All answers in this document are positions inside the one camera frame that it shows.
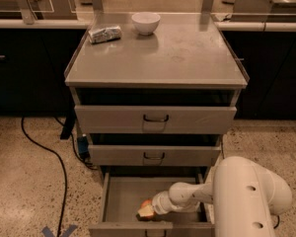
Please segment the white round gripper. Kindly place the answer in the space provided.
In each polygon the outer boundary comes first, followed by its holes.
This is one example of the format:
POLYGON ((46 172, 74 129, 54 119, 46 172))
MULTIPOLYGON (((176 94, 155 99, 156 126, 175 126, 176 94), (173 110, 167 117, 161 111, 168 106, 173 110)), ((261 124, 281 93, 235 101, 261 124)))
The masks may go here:
POLYGON ((174 205, 172 204, 169 193, 167 191, 160 192, 153 196, 152 205, 148 204, 141 207, 138 210, 138 214, 140 217, 151 218, 157 214, 167 214, 174 210, 174 205))

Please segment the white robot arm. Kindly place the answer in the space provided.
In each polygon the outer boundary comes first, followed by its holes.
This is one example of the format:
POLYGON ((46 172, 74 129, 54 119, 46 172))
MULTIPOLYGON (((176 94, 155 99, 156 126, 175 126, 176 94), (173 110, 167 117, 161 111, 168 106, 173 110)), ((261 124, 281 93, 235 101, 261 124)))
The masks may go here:
POLYGON ((176 182, 144 200, 141 219, 170 212, 194 212, 201 203, 214 209, 215 237, 275 237, 273 215, 290 209, 292 192, 274 172, 244 157, 222 160, 208 184, 176 182))

